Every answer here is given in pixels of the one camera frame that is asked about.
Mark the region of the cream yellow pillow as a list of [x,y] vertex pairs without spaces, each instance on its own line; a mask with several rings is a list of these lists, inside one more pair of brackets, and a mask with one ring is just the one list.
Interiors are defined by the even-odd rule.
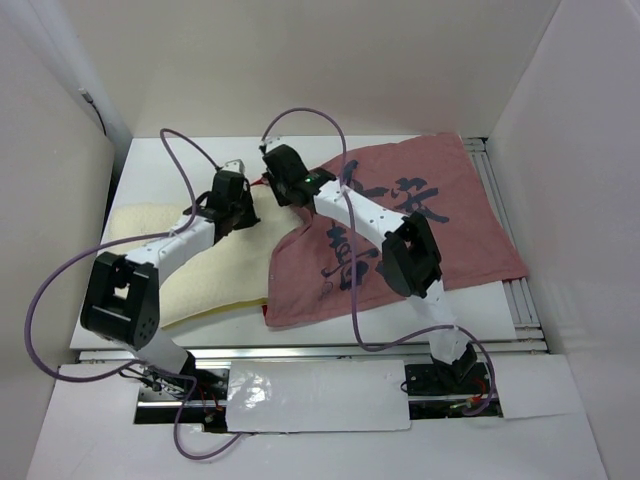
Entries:
[[[251,187],[260,222],[232,231],[214,247],[180,267],[160,287],[160,327],[206,313],[266,305],[271,254],[303,225],[290,207],[280,207],[269,187]],[[166,231],[181,216],[179,206],[142,203],[112,211],[106,240]]]

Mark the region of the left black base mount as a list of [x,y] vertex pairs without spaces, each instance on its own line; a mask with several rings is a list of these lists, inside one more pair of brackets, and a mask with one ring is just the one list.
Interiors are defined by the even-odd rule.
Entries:
[[226,433],[226,406],[229,388],[229,364],[197,366],[198,383],[161,377],[147,367],[134,366],[119,376],[133,381],[138,390],[134,413],[136,425],[173,424],[179,408],[179,424],[193,424],[207,433]]

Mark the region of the aluminium rail front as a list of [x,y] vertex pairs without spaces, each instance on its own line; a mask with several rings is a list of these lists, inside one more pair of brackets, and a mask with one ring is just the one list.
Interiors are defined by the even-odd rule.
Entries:
[[385,349],[380,352],[367,352],[359,346],[276,346],[256,348],[199,348],[190,349],[196,360],[300,360],[320,358],[356,358],[371,356],[415,356],[428,355],[428,343],[409,343]]

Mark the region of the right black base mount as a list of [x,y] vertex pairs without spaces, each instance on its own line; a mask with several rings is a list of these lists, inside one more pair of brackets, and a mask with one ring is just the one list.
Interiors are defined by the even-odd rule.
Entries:
[[400,389],[408,396],[413,421],[464,418],[466,410],[479,408],[491,387],[484,363],[476,363],[461,384],[446,386],[431,363],[406,364]]

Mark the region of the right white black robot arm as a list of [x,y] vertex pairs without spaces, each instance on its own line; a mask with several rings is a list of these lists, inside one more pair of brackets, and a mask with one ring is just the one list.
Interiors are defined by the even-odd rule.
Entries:
[[357,300],[352,298],[352,325],[359,346],[381,352],[425,335],[438,384],[448,392],[460,391],[471,379],[477,354],[445,298],[442,256],[424,215],[406,216],[375,203],[353,189],[355,182],[346,168],[338,176],[323,168],[310,170],[298,152],[285,144],[261,144],[259,149],[266,166],[264,179],[278,203],[340,222],[350,228],[352,239],[360,235],[373,244],[381,253],[381,275],[387,286],[432,322],[390,343],[367,344],[359,330]]

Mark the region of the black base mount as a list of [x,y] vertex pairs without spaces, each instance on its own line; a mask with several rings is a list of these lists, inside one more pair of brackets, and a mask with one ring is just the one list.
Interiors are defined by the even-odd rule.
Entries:
[[446,386],[431,363],[406,364],[400,389],[408,396],[413,421],[464,418],[466,410],[479,408],[491,387],[484,363],[476,363],[461,384]]
[[229,388],[229,364],[197,366],[198,383],[161,377],[147,367],[134,366],[119,376],[133,381],[138,390],[134,413],[136,425],[173,424],[179,408],[179,424],[193,424],[207,433],[226,433],[226,406]]

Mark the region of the white cover plate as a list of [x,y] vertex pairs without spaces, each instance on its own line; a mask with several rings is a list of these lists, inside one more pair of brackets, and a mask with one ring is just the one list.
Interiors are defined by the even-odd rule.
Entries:
[[400,360],[234,362],[231,432],[387,432],[410,428]]

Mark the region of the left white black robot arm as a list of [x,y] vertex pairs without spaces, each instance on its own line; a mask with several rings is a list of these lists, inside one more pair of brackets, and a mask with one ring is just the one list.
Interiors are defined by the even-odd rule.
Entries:
[[80,313],[81,326],[118,344],[162,375],[163,389],[176,399],[196,390],[194,356],[160,329],[160,287],[184,264],[234,230],[259,222],[244,164],[232,160],[196,199],[195,216],[186,210],[171,235],[124,255],[97,256]]

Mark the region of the pink red printed pillowcase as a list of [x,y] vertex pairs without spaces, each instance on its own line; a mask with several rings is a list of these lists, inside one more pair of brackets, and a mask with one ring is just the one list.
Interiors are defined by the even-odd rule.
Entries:
[[383,262],[422,271],[438,262],[448,290],[520,279],[527,267],[500,226],[460,137],[452,133],[367,146],[323,164],[343,174],[352,201],[363,196],[400,215],[382,229],[379,250],[364,237],[349,245],[348,222],[296,209],[301,226],[274,248],[269,266],[269,327],[316,323],[400,301]]

